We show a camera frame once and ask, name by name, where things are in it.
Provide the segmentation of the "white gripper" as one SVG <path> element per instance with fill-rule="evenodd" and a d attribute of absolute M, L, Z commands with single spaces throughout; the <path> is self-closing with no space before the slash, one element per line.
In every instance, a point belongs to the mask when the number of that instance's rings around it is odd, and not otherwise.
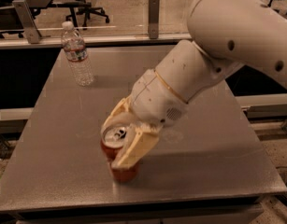
<path fill-rule="evenodd" d="M 110 126 L 126 124 L 130 130 L 126 144 L 111 163 L 113 169 L 130 169 L 159 142 L 160 127 L 173 126 L 188 110 L 188 105 L 174 95 L 152 69 L 134 84 L 130 96 L 122 98 L 102 125 L 100 133 Z"/>

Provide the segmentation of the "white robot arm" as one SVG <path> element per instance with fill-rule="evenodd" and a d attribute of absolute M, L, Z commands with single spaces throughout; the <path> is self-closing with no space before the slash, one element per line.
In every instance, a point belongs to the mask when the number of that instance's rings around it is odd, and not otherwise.
<path fill-rule="evenodd" d="M 147 70 L 104 122 L 104 130 L 128 127 L 113 168 L 133 167 L 195 97 L 244 65 L 287 89 L 287 20 L 260 0 L 194 0 L 187 27 L 190 39 Z"/>

